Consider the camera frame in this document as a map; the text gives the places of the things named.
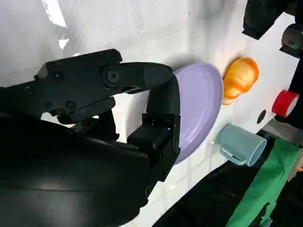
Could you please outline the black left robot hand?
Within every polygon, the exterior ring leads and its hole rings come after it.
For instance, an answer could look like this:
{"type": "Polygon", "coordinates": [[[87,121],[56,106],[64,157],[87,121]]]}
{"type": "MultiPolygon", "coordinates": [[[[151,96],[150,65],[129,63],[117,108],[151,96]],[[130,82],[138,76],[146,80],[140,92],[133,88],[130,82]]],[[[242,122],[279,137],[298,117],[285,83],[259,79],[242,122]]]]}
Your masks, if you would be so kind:
{"type": "Polygon", "coordinates": [[[303,2],[301,0],[247,1],[243,34],[259,40],[286,13],[295,18],[282,34],[280,51],[298,59],[303,57],[303,2]]]}

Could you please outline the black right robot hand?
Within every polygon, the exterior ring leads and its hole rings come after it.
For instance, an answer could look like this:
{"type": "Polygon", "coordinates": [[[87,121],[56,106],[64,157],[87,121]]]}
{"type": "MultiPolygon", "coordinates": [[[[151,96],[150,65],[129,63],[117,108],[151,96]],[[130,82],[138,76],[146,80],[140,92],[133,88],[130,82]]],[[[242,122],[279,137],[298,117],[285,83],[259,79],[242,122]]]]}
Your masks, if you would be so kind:
{"type": "Polygon", "coordinates": [[[117,227],[140,213],[179,154],[171,67],[119,51],[46,62],[0,90],[0,224],[117,227]]]}

